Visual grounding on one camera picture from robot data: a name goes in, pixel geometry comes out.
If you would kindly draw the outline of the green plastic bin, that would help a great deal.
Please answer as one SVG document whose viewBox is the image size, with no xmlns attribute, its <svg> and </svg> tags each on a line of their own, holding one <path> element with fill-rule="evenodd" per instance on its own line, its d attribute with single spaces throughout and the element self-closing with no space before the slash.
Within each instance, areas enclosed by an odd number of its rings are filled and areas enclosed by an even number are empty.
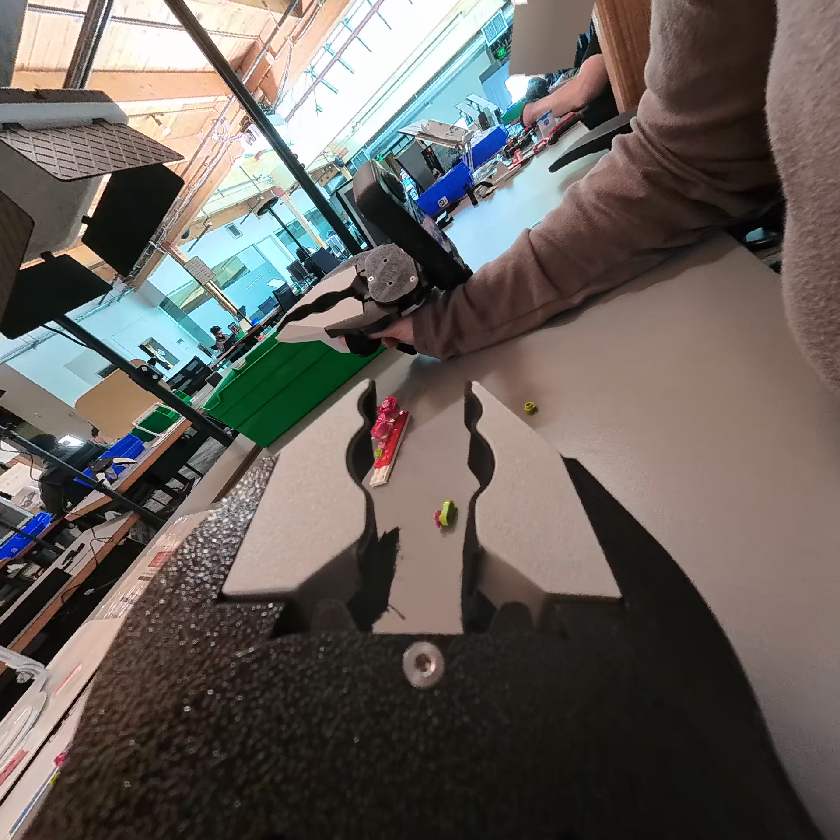
<svg viewBox="0 0 840 840">
<path fill-rule="evenodd" d="M 203 410 L 267 448 L 382 351 L 361 357 L 319 341 L 281 343 L 271 334 L 242 366 L 227 369 Z"/>
</svg>

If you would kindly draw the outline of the black light stand pole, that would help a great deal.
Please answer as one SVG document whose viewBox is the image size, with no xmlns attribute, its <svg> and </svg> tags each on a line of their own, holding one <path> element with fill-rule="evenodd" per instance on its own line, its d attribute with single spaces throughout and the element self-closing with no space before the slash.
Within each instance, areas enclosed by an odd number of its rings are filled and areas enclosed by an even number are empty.
<svg viewBox="0 0 840 840">
<path fill-rule="evenodd" d="M 67 331 L 70 336 L 81 341 L 90 350 L 97 352 L 109 363 L 114 364 L 140 388 L 153 394 L 160 402 L 181 414 L 195 428 L 214 438 L 222 446 L 229 447 L 234 442 L 231 435 L 227 434 L 223 428 L 165 388 L 161 384 L 161 377 L 157 373 L 147 372 L 143 366 L 138 367 L 131 364 L 119 353 L 112 350 L 106 343 L 100 341 L 100 339 L 96 338 L 89 331 L 82 328 L 77 322 L 72 321 L 66 314 L 58 316 L 56 323 L 63 330 Z"/>
</svg>

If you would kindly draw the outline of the black diagonal pole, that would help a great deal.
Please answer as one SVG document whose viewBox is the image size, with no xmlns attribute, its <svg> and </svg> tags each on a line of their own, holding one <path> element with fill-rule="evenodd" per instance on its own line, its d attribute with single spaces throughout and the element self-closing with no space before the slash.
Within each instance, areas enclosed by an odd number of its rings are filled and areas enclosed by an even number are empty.
<svg viewBox="0 0 840 840">
<path fill-rule="evenodd" d="M 239 78 L 236 71 L 229 65 L 220 49 L 215 45 L 205 28 L 197 20 L 185 1 L 165 1 L 178 23 L 184 27 L 193 43 L 200 49 L 209 64 L 224 80 L 224 83 L 234 95 L 240 106 L 247 112 L 252 123 L 269 142 L 270 147 L 278 154 L 283 164 L 299 184 L 300 188 L 310 197 L 313 205 L 320 211 L 331 230 L 341 239 L 352 255 L 359 255 L 362 248 L 352 236 L 351 231 L 343 223 L 340 215 L 334 210 L 329 200 L 321 193 L 318 185 L 311 179 L 305 167 L 299 162 L 288 144 L 282 139 L 277 128 L 270 121 L 269 116 L 258 105 L 257 100 Z"/>
</svg>

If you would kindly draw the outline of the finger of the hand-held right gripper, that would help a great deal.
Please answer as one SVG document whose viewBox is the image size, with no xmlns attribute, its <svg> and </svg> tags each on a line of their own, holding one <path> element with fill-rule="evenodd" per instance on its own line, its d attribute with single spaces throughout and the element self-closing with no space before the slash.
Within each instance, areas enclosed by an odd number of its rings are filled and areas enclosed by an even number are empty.
<svg viewBox="0 0 840 840">
<path fill-rule="evenodd" d="M 341 269 L 321 279 L 287 311 L 282 319 L 282 327 L 312 315 L 328 312 L 346 298 L 361 302 L 355 298 L 354 291 L 354 282 L 358 275 L 357 269 Z"/>
<path fill-rule="evenodd" d="M 351 353 L 346 342 L 329 335 L 329 329 L 336 323 L 362 315 L 363 303 L 354 298 L 343 298 L 329 309 L 316 311 L 315 304 L 317 303 L 322 303 L 322 301 L 310 303 L 300 301 L 292 307 L 278 324 L 276 341 L 279 343 L 321 342 L 340 353 Z"/>
</svg>

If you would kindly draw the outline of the straight red lego strip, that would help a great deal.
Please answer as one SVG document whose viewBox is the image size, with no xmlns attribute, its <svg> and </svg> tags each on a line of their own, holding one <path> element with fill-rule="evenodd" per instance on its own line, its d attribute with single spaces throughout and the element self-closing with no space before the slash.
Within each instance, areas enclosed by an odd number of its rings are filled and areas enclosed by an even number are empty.
<svg viewBox="0 0 840 840">
<path fill-rule="evenodd" d="M 393 395 L 388 395 L 378 406 L 371 429 L 374 450 L 371 488 L 388 483 L 410 420 L 411 414 L 400 407 Z"/>
</svg>

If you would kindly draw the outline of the another person's forearm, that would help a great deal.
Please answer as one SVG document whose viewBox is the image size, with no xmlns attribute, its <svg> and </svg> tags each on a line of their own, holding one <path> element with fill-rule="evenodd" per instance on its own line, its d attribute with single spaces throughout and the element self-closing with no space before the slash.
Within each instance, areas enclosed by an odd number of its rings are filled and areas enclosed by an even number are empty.
<svg viewBox="0 0 840 840">
<path fill-rule="evenodd" d="M 521 123 L 528 128 L 548 112 L 556 118 L 569 112 L 578 112 L 602 95 L 608 84 L 604 56 L 593 55 L 582 62 L 575 77 L 545 97 L 527 103 L 521 114 Z"/>
</svg>

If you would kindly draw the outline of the grey studio light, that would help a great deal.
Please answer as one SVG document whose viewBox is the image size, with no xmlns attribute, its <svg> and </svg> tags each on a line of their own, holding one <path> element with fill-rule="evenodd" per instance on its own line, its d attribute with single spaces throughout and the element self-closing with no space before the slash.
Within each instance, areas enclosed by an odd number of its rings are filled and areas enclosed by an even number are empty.
<svg viewBox="0 0 840 840">
<path fill-rule="evenodd" d="M 182 156 L 102 91 L 1 90 L 2 335 L 21 338 L 106 293 L 77 238 L 130 276 L 183 188 Z"/>
</svg>

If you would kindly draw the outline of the person's right hand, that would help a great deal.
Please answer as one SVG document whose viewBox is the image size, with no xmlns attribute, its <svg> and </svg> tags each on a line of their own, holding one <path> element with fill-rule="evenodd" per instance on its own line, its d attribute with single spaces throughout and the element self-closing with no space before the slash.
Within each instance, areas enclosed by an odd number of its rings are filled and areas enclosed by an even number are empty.
<svg viewBox="0 0 840 840">
<path fill-rule="evenodd" d="M 410 355 L 417 353 L 413 330 L 413 316 L 399 318 L 389 324 L 384 330 L 373 334 L 371 337 L 379 340 L 389 349 L 398 350 Z"/>
</svg>

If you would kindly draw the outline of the person's torso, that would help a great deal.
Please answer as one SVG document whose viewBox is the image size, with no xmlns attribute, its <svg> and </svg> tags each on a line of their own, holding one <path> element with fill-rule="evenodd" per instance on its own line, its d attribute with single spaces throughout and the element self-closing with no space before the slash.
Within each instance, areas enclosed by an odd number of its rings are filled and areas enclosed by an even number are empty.
<svg viewBox="0 0 840 840">
<path fill-rule="evenodd" d="M 612 256 L 649 267 L 773 189 L 786 199 L 783 297 L 838 390 L 838 2 L 655 2 L 648 89 L 619 143 Z"/>
</svg>

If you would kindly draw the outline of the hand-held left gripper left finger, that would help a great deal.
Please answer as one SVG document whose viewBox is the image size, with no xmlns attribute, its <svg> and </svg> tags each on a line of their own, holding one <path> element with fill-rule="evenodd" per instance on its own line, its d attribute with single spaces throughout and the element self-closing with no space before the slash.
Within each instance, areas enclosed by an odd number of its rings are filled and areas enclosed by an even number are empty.
<svg viewBox="0 0 840 840">
<path fill-rule="evenodd" d="M 377 406 L 375 382 L 364 380 L 279 452 L 224 583 L 226 599 L 313 611 L 361 589 L 360 562 L 376 539 L 364 479 Z"/>
</svg>

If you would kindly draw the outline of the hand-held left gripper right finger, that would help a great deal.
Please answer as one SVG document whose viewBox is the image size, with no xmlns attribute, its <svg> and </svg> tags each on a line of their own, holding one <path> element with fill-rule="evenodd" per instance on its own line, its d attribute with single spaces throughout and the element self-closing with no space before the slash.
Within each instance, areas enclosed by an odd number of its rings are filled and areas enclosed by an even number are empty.
<svg viewBox="0 0 840 840">
<path fill-rule="evenodd" d="M 558 449 L 485 386 L 465 386 L 469 501 L 463 622 L 490 623 L 504 605 L 547 622 L 558 602 L 617 604 L 622 593 Z"/>
</svg>

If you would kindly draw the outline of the small green bin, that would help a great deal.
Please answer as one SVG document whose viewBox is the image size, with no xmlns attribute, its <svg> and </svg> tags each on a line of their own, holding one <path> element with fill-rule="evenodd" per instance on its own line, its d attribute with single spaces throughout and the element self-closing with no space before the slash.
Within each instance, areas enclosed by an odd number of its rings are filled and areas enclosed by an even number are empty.
<svg viewBox="0 0 840 840">
<path fill-rule="evenodd" d="M 181 420 L 181 414 L 167 405 L 159 403 L 133 422 L 130 433 L 144 443 L 151 443 Z"/>
</svg>

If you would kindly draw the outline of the blue plastic bin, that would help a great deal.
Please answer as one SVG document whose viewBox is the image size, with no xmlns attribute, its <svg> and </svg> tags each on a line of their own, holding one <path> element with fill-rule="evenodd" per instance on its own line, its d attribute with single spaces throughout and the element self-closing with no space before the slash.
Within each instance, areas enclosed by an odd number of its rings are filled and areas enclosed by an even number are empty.
<svg viewBox="0 0 840 840">
<path fill-rule="evenodd" d="M 15 559 L 36 545 L 42 549 L 53 550 L 54 545 L 42 537 L 53 521 L 54 517 L 47 512 L 41 512 L 19 526 L 2 521 L 1 561 Z"/>
<path fill-rule="evenodd" d="M 459 162 L 440 177 L 416 200 L 416 204 L 430 217 L 437 218 L 451 205 L 472 193 L 473 173 L 466 162 Z"/>
<path fill-rule="evenodd" d="M 89 479 L 112 485 L 145 449 L 144 441 L 127 434 L 113 444 L 90 441 L 76 447 L 68 456 L 68 463 Z"/>
<path fill-rule="evenodd" d="M 469 139 L 469 147 L 464 160 L 474 171 L 487 163 L 508 144 L 508 132 L 504 125 L 496 125 L 474 133 Z"/>
</svg>

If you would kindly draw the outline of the small wooden board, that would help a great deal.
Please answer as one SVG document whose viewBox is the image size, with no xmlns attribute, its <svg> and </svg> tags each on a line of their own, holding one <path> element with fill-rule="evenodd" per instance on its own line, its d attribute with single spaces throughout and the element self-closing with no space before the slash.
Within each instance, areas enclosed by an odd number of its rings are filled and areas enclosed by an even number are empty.
<svg viewBox="0 0 840 840">
<path fill-rule="evenodd" d="M 105 441 L 113 443 L 131 433 L 135 419 L 160 404 L 162 400 L 116 370 L 79 396 L 74 409 Z"/>
</svg>

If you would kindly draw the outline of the person's right forearm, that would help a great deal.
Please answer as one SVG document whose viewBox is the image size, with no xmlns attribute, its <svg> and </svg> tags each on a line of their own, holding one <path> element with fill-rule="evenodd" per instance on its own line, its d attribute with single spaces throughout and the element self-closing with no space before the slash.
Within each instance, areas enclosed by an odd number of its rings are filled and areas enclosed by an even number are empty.
<svg viewBox="0 0 840 840">
<path fill-rule="evenodd" d="M 535 228 L 412 317 L 438 360 L 515 338 L 661 264 L 779 192 L 764 86 L 709 99 L 648 90 L 630 133 Z"/>
</svg>

